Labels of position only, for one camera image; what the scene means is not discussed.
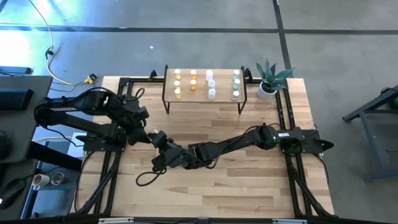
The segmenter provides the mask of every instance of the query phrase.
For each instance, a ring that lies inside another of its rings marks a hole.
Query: concrete floor
[[[36,0],[51,25],[276,29],[272,0]],[[285,29],[398,29],[395,0],[279,0]],[[8,1],[0,25],[40,25],[27,0]],[[266,57],[283,67],[278,34],[54,32],[52,70],[79,82],[87,75],[149,75],[174,67],[233,68]],[[359,120],[341,119],[398,81],[396,35],[286,35],[294,77],[305,79],[325,153],[335,213],[345,218],[398,222],[398,179],[365,183],[373,161]],[[47,75],[47,32],[0,30],[0,64],[28,66]],[[69,86],[52,88],[69,90]],[[50,97],[79,94],[51,91]],[[65,135],[74,130],[57,127]],[[54,136],[38,129],[35,138]]]

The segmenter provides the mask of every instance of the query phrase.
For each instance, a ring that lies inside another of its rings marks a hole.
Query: wooden tabletop
[[[213,79],[216,83],[216,98],[214,100],[208,99],[208,82],[206,81],[207,69],[195,69],[197,71],[197,89],[191,90],[191,70],[192,69],[180,69],[180,89],[181,99],[177,99],[174,90],[175,68],[169,68],[166,75],[166,84],[164,92],[164,100],[166,102],[214,102],[214,103],[242,103],[244,101],[244,83],[243,83],[243,71],[239,69],[239,84],[238,91],[239,96],[236,101],[232,101],[233,93],[233,75],[235,69],[211,69],[213,71]]]
[[[103,87],[117,91],[120,77],[104,77]],[[302,129],[312,129],[313,120],[304,80],[288,79],[295,122]],[[262,101],[256,95],[258,85],[247,84],[248,102],[241,115],[236,105],[184,103],[174,104],[166,114],[162,105],[161,83],[135,83],[135,91],[144,87],[140,105],[150,117],[146,131],[163,130],[182,146],[194,142],[221,141],[241,134],[247,127],[263,122],[278,122],[275,99]],[[284,114],[285,100],[282,97]],[[104,116],[97,123],[109,123]],[[291,218],[294,216],[284,156],[278,147],[268,151],[256,146],[225,154],[215,169],[168,169],[153,184],[138,187],[137,175],[151,170],[150,160],[157,150],[150,144],[127,146],[122,154],[114,195],[113,216],[129,217],[223,217]],[[98,185],[103,152],[87,161],[78,189],[81,207]],[[322,163],[313,155],[303,154],[307,184],[323,207],[333,213],[328,184]],[[146,182],[153,176],[143,177]],[[105,190],[102,209],[106,203]],[[304,211],[301,190],[300,208]]]

